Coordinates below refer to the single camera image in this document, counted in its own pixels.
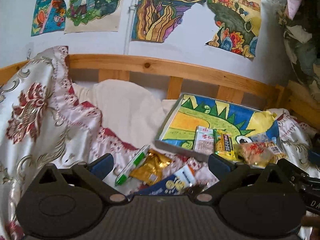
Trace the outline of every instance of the wooden rail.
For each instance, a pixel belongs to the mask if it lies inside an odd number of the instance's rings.
[[[5,84],[27,61],[0,69],[0,85]],[[310,105],[297,97],[288,88],[270,86],[214,68],[151,57],[73,54],[67,57],[72,69],[98,69],[98,82],[106,79],[130,80],[130,72],[169,76],[167,99],[177,99],[181,93],[183,79],[218,85],[216,98],[241,104],[244,93],[267,100],[265,108],[283,107],[303,116],[306,121],[320,129],[319,104]]]

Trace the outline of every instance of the yellow snack package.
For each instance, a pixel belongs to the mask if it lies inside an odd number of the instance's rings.
[[[151,186],[162,179],[162,170],[171,162],[172,160],[167,156],[150,149],[143,165],[134,169],[130,176]]]
[[[222,130],[213,130],[213,137],[215,141],[215,154],[229,161],[238,161],[233,150],[231,136]]]

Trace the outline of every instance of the gold foil wrapper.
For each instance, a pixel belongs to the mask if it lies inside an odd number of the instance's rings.
[[[167,156],[150,149],[143,165],[134,169],[130,176],[151,186],[162,179],[162,170],[171,162],[172,160]]]

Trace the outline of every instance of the crayon drawing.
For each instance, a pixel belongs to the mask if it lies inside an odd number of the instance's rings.
[[[66,9],[64,0],[37,0],[31,36],[64,29]]]
[[[261,24],[261,0],[208,0],[219,27],[206,43],[245,57],[255,57]]]
[[[132,39],[164,42],[182,22],[183,13],[205,0],[139,0]]]
[[[279,137],[277,121],[271,114],[265,118],[262,112],[243,106],[185,94],[177,108],[161,140],[185,149],[193,149],[197,126],[223,130],[234,144],[252,142],[250,137],[261,133],[268,138]]]
[[[107,15],[113,14],[116,10],[120,10],[119,4],[121,0],[70,0],[70,8],[67,11],[67,28],[73,25],[71,32],[78,31],[108,31],[106,23],[102,23],[102,28],[95,28],[93,22],[96,22]]]

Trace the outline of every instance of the landscape drawing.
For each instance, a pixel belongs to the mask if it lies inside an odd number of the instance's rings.
[[[255,57],[261,25],[261,0],[208,0],[219,27],[206,43],[245,57]]]

